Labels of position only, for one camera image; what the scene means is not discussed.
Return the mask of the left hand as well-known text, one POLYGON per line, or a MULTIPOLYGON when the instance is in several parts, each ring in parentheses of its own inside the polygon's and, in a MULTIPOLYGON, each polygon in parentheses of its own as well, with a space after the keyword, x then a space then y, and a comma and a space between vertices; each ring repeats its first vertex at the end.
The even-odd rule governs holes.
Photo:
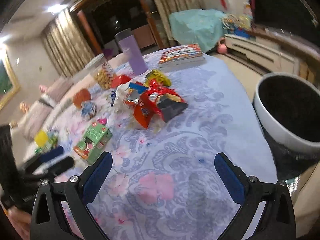
POLYGON ((30 239, 31 215, 16 206, 8 210, 7 217, 23 240, 30 239))

